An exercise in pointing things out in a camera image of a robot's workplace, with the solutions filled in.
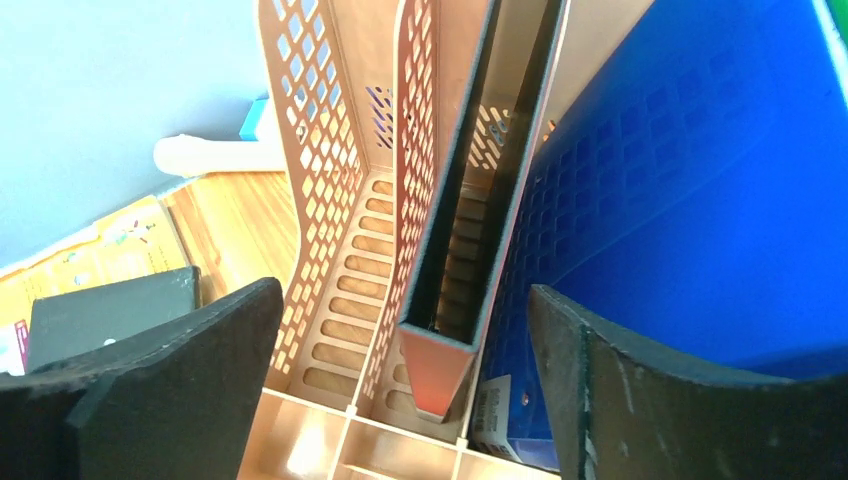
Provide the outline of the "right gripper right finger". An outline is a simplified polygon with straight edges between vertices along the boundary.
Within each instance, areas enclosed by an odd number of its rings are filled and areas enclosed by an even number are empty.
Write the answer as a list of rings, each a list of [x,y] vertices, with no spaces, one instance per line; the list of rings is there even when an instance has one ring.
[[[528,326],[564,479],[843,479],[847,378],[718,365],[546,285]]]

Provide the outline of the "red binder folder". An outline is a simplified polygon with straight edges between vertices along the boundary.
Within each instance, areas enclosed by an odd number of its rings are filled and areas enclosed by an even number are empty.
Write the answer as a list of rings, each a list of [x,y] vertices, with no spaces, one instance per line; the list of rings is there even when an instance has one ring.
[[[521,193],[549,123],[566,1],[401,7],[396,252],[385,311],[417,414],[447,420],[483,347]]]

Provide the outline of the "green translucent plastic folder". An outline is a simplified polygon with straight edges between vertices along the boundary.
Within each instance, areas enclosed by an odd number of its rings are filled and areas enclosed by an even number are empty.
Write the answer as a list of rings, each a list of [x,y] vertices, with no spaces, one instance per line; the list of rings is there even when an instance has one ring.
[[[840,37],[844,42],[847,42],[848,0],[828,0],[827,4]]]

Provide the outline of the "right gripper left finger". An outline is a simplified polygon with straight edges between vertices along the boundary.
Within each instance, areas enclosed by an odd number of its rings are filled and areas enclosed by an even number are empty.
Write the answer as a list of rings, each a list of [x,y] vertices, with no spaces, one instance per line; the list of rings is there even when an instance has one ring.
[[[264,277],[112,345],[1,378],[5,479],[234,479],[282,317]]]

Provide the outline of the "blue binder folder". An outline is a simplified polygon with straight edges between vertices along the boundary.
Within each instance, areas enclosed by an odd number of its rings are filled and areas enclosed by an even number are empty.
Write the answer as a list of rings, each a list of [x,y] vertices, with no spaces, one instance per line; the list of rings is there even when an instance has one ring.
[[[847,378],[847,55],[828,4],[653,2],[535,156],[470,437],[560,475],[534,285],[718,365]]]

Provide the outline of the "beige plastic file organizer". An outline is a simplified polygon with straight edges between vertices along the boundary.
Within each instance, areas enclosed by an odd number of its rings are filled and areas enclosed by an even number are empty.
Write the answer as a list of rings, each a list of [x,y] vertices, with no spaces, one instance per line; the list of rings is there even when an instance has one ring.
[[[468,376],[444,421],[419,416],[382,316],[396,261],[390,133],[402,13],[421,1],[261,1],[273,81],[260,139],[286,162],[295,245],[243,478],[540,479],[472,450]]]

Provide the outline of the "black notebook with sticker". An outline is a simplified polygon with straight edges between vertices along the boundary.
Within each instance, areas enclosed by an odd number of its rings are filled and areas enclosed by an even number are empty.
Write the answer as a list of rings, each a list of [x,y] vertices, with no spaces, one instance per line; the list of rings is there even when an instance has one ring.
[[[124,340],[200,305],[201,271],[187,266],[37,299],[26,372]]]

